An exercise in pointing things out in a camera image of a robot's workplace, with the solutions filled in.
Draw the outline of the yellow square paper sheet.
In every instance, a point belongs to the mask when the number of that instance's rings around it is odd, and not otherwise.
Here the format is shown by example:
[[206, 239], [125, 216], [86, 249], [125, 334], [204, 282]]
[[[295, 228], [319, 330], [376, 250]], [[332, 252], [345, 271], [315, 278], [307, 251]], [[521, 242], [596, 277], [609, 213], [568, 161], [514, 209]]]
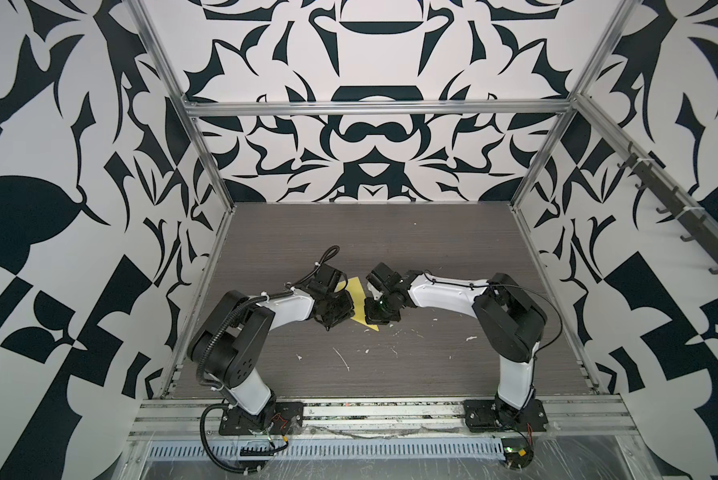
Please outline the yellow square paper sheet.
[[371, 325], [368, 324], [366, 321], [366, 315], [365, 315], [365, 308], [364, 308], [364, 301], [366, 298], [365, 291], [363, 289], [363, 286], [361, 284], [361, 281], [358, 277], [352, 277], [348, 280], [340, 281], [336, 287], [337, 291], [340, 290], [347, 290], [348, 293], [351, 296], [351, 300], [353, 302], [353, 314], [351, 319], [361, 325], [363, 325], [365, 328], [378, 331], [379, 328], [377, 325]]

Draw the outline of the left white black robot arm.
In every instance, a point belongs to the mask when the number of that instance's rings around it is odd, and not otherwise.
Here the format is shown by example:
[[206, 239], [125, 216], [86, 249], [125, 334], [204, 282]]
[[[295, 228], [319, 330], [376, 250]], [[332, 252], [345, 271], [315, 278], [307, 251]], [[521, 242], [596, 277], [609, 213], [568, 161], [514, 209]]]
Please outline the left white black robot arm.
[[329, 264], [276, 293], [247, 296], [226, 293], [189, 343], [198, 384], [221, 393], [249, 415], [260, 415], [274, 402], [257, 363], [271, 331], [313, 320], [329, 330], [352, 317], [348, 279]]

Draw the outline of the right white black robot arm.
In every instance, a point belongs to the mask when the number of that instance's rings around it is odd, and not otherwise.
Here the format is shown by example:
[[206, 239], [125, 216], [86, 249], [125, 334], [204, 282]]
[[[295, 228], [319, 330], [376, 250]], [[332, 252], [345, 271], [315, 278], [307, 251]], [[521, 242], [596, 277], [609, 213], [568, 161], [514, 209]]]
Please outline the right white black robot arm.
[[516, 417], [534, 399], [534, 362], [547, 315], [510, 276], [487, 280], [437, 277], [428, 271], [404, 274], [379, 263], [367, 275], [366, 322], [386, 325], [401, 320], [404, 309], [434, 308], [474, 318], [499, 355], [496, 409]]

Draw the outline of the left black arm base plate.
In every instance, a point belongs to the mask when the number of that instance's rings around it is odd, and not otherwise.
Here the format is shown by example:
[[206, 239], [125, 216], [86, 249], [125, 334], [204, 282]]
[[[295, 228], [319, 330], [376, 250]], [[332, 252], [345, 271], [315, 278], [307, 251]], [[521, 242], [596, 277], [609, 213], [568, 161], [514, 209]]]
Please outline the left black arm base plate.
[[260, 413], [253, 415], [240, 406], [227, 408], [221, 417], [221, 436], [253, 434], [287, 435], [302, 426], [303, 402], [269, 401]]

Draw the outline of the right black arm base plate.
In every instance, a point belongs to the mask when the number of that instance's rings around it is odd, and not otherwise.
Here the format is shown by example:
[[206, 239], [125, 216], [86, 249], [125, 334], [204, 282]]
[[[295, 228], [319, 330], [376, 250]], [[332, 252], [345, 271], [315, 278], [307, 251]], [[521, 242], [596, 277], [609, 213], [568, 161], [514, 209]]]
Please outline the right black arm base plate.
[[464, 421], [472, 433], [519, 430], [522, 432], [545, 432], [548, 424], [542, 402], [532, 399], [515, 409], [499, 399], [467, 399], [462, 402]]

